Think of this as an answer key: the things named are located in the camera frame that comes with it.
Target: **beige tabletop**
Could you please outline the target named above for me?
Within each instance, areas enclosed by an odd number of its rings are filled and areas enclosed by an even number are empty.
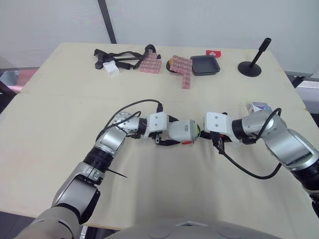
[[[181,76],[167,72],[165,60],[173,54],[202,55],[204,48],[157,47],[163,59],[159,75],[121,69],[112,78],[94,68],[95,48],[143,52],[143,46],[62,44],[0,115],[0,211],[36,217],[50,207],[110,116],[145,98],[161,101],[168,114],[193,119],[201,127],[205,112],[240,118],[248,114],[246,103],[265,101],[282,107],[289,128],[319,148],[316,124],[270,52],[260,59],[261,76],[247,78],[236,72],[237,63],[255,51],[222,49],[221,72],[193,76],[191,89],[182,90]],[[137,110],[149,115],[156,104],[129,109]],[[226,152],[259,175],[277,165],[262,140],[255,145],[229,143]],[[88,225],[121,229],[146,220],[188,217],[231,222],[288,239],[319,237],[311,200],[289,171],[282,168],[269,180],[251,178],[202,138],[172,147],[127,139],[111,168],[128,178],[107,173]]]

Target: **white wall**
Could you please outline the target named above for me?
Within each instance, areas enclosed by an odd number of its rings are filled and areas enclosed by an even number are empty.
[[[61,42],[110,43],[97,0],[0,1],[0,69],[40,66]]]
[[[319,69],[319,0],[106,0],[118,43],[269,49],[287,71]]]
[[[258,48],[319,69],[319,0],[106,0],[118,43]],[[0,68],[39,66],[60,42],[110,43],[97,0],[1,0]]]

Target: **small white box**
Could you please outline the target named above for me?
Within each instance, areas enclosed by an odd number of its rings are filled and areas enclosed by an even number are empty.
[[[103,67],[110,74],[110,76],[115,76],[120,72],[118,67],[115,65],[115,61],[105,62],[103,63]]]
[[[272,111],[272,109],[266,102],[256,102],[256,101],[252,101],[251,104],[248,104],[247,110],[250,115],[254,112],[261,111],[261,110]]]

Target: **black tray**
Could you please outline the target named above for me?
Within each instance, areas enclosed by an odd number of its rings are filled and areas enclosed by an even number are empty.
[[[213,56],[192,56],[192,69],[196,76],[215,75],[220,71],[220,67]]]

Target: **robotic arm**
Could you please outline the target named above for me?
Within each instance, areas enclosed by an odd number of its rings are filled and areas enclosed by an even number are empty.
[[[17,238],[76,238],[79,224],[88,221],[100,197],[97,186],[101,184],[106,171],[114,172],[109,167],[126,137],[151,137],[155,144],[168,146],[194,143],[200,135],[212,139],[214,146],[224,155],[224,142],[252,144],[262,138],[268,150],[301,182],[312,198],[313,208],[319,216],[319,152],[297,132],[287,129],[279,115],[259,111],[242,119],[234,119],[227,114],[208,112],[204,118],[202,133],[193,120],[178,121],[161,111],[146,118],[118,111],[111,120],[112,124],[107,124],[99,133],[91,151],[58,190],[52,207],[36,218]],[[163,132],[167,132],[168,139],[162,140]],[[179,228],[182,229],[191,230],[190,227]],[[250,229],[240,230],[248,235]]]
[[[223,154],[225,139],[252,144],[261,138],[270,153],[301,182],[319,217],[319,152],[299,133],[287,128],[277,111],[281,109],[261,110],[236,120],[226,114],[208,112],[204,131],[218,135],[216,145]]]
[[[168,132],[169,139],[160,134]],[[120,112],[113,124],[100,132],[98,139],[83,162],[80,162],[56,193],[51,208],[37,217],[17,238],[72,239],[79,233],[79,224],[91,217],[100,197],[97,186],[122,147],[126,137],[152,137],[158,145],[194,143],[199,126],[193,120],[178,121],[159,112],[139,118]]]

